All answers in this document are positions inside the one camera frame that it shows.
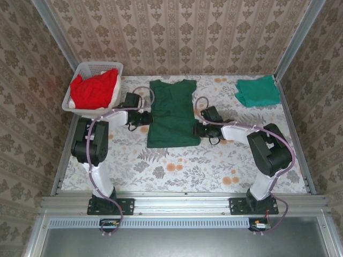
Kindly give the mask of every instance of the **gray floor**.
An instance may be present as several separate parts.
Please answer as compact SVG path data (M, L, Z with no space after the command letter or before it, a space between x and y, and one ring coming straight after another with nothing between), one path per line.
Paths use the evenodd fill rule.
M42 256L324 257L327 252L316 218L286 218L263 236L247 229L122 229L110 237L98 229L52 229Z

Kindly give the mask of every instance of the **robotic arm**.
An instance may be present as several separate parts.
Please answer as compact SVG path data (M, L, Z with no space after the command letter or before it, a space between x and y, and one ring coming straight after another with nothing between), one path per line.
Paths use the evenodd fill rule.
M109 130L127 125L129 131L134 131L139 126L149 125L153 122L153 117L149 112L132 110L138 109L139 99L139 95L127 93L125 101L116 107L116 109L123 109L123 111L114 111L106 115L103 120L94 123L89 146L90 161L92 164L91 171L87 160L86 148L90 126L93 121L89 118L80 118L78 120L72 142L71 154L90 173L91 180L93 180L93 194L87 210L89 215L117 214L118 208L109 201L110 199L119 202L123 212L125 213L125 209L127 210L125 214L132 214L133 204L125 208L124 203L129 201L122 201L120 203L120 199L117 199L115 188L110 181L106 166L103 162L108 153Z
M253 159L260 172L258 172L255 182L247 191L247 198L238 201L235 209L231 207L232 214L261 214L266 208L275 206L276 201L270 196L277 178L284 172L290 162L292 155L288 148L280 139L286 141L281 131L275 124L268 124L263 127L267 132L271 132L278 138L270 136L264 131L253 127L242 127L236 125L237 122L227 120L223 122L215 107L206 108L201 112L204 120L212 123L225 124L213 125L197 123L193 127L194 135L220 140L234 140L250 146Z

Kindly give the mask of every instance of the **folded green cloth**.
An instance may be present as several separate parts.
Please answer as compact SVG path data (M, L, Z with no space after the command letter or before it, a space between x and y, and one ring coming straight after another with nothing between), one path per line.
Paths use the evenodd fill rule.
M266 106L280 103L280 91L274 84L272 76L256 80L239 79L235 95L245 107Z
M196 122L192 93L195 80L182 80L175 84L155 80L150 82L155 101L151 106L154 122L150 124L147 148L197 146L200 137L193 135Z

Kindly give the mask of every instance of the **green towel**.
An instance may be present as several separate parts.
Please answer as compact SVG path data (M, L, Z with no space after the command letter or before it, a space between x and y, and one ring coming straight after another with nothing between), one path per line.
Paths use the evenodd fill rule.
M280 103L280 91L274 84L272 76L256 80L239 79L235 95L245 107L266 106Z

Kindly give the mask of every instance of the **red cloth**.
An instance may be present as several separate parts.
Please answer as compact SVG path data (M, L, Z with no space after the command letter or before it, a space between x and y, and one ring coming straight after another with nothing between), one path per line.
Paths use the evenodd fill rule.
M107 108L112 99L117 76L117 69L84 81L81 75L78 75L70 84L70 96L75 102L76 109Z

